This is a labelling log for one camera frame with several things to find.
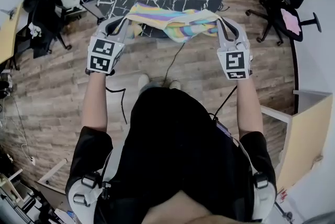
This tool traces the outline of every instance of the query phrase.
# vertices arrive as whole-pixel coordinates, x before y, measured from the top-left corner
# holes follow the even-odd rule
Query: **pink cloth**
[[[290,12],[286,11],[285,9],[281,8],[281,12],[282,12],[283,19],[286,25],[286,29],[299,35],[299,33],[301,32],[301,29],[299,27],[298,18],[292,15]]]

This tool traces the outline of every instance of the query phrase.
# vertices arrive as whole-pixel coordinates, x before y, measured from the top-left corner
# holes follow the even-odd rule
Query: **black t-shirt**
[[[263,134],[241,143],[252,164],[275,186]],[[85,174],[101,169],[111,150],[108,134],[84,127],[75,148],[66,193]],[[214,215],[249,221],[253,185],[249,161],[219,131],[206,109],[186,93],[167,88],[143,92],[132,112],[110,200],[98,200],[95,223],[140,223],[150,207],[183,190]]]

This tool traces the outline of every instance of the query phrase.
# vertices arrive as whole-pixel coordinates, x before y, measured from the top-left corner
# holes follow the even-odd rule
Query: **wooden desk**
[[[14,45],[16,37],[16,28],[22,10],[22,3],[20,3],[11,20],[9,16],[0,29],[0,63],[5,62],[14,55]]]
[[[278,193],[289,189],[322,160],[330,123],[332,94],[293,93],[299,95],[299,110],[293,116],[262,106],[262,113],[287,123],[282,157],[275,168]]]

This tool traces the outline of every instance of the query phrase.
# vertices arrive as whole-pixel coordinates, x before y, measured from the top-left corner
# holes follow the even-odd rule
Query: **wooden floor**
[[[294,72],[291,47],[288,40],[278,47],[274,30],[263,43],[257,43],[265,20],[256,16],[247,17],[245,10],[263,11],[258,0],[225,0],[225,12],[218,14],[240,23],[247,31],[254,56],[252,70],[262,105],[287,113],[293,112]],[[73,151],[81,130],[81,106],[87,86],[85,75],[87,46],[96,29],[93,16],[87,15],[71,23],[64,35],[71,51],[64,50],[59,42],[52,48],[52,54],[32,59],[32,52],[26,51],[19,59],[20,71],[13,71],[14,92],[5,100],[5,116],[2,122],[0,143],[23,168],[23,179],[32,186],[63,158],[68,160],[50,185],[64,189],[68,179]],[[146,73],[153,80],[161,82],[166,69],[180,44],[170,39],[138,37],[128,46],[116,68],[116,74],[107,79],[111,89],[126,87],[124,108],[127,119],[138,96],[138,78]],[[228,81],[217,58],[217,38],[199,35],[188,42],[179,53],[170,69],[169,80],[177,79],[182,90],[201,102],[210,113],[214,113],[234,88],[235,82]],[[24,125],[29,155],[36,158],[32,166],[22,152],[25,144],[18,112]],[[120,109],[121,94],[107,93],[108,133],[113,139],[120,138],[127,131]],[[237,135],[236,94],[232,95],[219,113],[220,121]],[[265,137],[273,164],[285,140],[285,125],[264,117]]]

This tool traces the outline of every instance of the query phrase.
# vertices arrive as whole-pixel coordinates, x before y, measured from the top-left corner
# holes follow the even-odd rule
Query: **forearm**
[[[263,133],[261,105],[252,78],[237,80],[237,123],[240,139],[247,133]]]
[[[106,75],[93,72],[85,93],[82,125],[107,131]]]

